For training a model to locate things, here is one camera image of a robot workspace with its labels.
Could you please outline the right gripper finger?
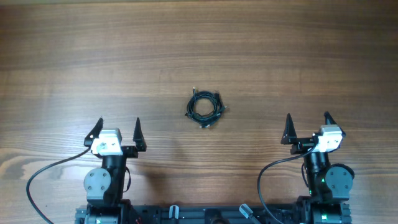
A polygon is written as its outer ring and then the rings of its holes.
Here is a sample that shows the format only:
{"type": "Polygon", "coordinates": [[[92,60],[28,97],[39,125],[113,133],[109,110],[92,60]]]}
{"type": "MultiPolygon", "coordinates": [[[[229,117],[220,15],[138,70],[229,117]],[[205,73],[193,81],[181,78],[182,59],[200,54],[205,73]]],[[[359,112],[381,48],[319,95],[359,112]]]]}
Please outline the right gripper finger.
{"type": "Polygon", "coordinates": [[[294,122],[292,120],[291,114],[288,113],[285,120],[285,129],[282,134],[282,138],[280,141],[283,145],[288,144],[296,144],[297,143],[297,134],[294,128],[294,122]]]}
{"type": "Polygon", "coordinates": [[[328,111],[324,112],[324,117],[325,117],[325,125],[323,126],[324,136],[332,136],[332,135],[341,135],[342,137],[346,136],[346,133],[337,124],[337,122],[333,119],[333,117],[328,111]]]}

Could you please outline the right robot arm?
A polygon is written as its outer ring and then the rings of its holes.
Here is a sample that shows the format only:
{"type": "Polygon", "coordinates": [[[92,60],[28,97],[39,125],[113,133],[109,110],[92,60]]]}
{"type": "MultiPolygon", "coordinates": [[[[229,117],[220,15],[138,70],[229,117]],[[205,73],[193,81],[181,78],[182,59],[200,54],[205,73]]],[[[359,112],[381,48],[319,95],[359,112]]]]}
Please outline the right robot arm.
{"type": "Polygon", "coordinates": [[[325,124],[308,138],[298,138],[290,114],[286,117],[281,143],[291,145],[290,153],[303,157],[309,196],[300,196],[294,205],[295,223],[352,222],[346,203],[353,187],[354,171],[344,164],[331,164],[329,154],[340,148],[346,133],[329,112],[325,124]]]}

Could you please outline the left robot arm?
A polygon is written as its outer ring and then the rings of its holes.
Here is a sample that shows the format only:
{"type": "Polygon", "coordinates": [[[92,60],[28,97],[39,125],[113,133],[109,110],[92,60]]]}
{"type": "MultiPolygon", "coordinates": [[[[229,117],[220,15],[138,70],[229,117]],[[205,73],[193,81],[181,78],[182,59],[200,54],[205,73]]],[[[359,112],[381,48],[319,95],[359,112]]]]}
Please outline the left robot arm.
{"type": "Polygon", "coordinates": [[[127,160],[137,158],[147,149],[140,119],[136,119],[133,146],[123,146],[120,129],[105,129],[103,123],[103,118],[100,118],[84,140],[84,145],[102,160],[102,165],[85,176],[83,185],[88,204],[76,212],[75,223],[142,223],[131,201],[123,199],[123,193],[131,186],[131,181],[124,183],[125,174],[130,173],[127,160]]]}

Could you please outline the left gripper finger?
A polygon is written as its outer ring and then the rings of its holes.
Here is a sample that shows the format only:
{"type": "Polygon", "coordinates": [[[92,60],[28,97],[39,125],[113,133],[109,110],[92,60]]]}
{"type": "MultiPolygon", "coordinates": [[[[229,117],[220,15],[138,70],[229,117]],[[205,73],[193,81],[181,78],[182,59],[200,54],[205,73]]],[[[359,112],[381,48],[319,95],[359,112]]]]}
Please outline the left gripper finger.
{"type": "Polygon", "coordinates": [[[144,135],[142,133],[142,129],[141,129],[141,121],[139,118],[136,119],[136,124],[134,127],[134,135],[133,135],[133,139],[135,142],[136,148],[138,151],[140,152],[146,152],[147,150],[147,144],[146,141],[144,139],[144,135]]]}
{"type": "Polygon", "coordinates": [[[99,118],[93,129],[87,134],[87,136],[84,139],[83,145],[85,147],[91,147],[94,139],[99,138],[99,134],[101,130],[103,129],[103,123],[104,119],[99,118]]]}

